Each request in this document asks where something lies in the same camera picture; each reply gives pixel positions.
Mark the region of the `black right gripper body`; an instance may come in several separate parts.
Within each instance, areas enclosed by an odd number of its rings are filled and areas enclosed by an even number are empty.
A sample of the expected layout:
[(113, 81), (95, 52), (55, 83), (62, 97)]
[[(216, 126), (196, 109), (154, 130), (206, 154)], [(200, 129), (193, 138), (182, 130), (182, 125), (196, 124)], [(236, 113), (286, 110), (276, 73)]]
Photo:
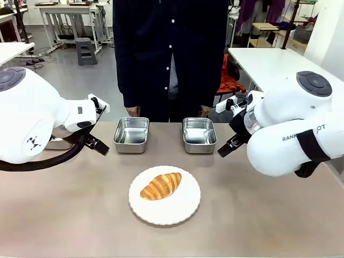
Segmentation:
[(233, 119), (229, 123), (231, 129), (235, 132), (236, 139), (243, 144), (247, 144), (249, 139), (251, 138), (251, 134), (245, 127), (245, 114), (246, 110), (240, 111), (238, 114), (233, 116)]

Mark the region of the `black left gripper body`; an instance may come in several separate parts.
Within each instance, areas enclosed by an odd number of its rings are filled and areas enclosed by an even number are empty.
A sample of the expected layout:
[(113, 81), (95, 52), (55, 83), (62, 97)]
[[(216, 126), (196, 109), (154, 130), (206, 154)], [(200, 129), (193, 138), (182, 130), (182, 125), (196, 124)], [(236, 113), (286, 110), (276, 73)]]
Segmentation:
[(94, 129), (96, 124), (98, 123), (99, 119), (101, 118), (102, 114), (105, 112), (106, 106), (103, 108), (98, 107), (96, 108), (96, 121), (94, 124), (85, 127), (84, 129), (81, 130), (81, 132), (84, 134), (84, 144), (85, 145), (100, 145), (102, 143), (101, 140), (96, 138), (91, 134), (91, 131)]

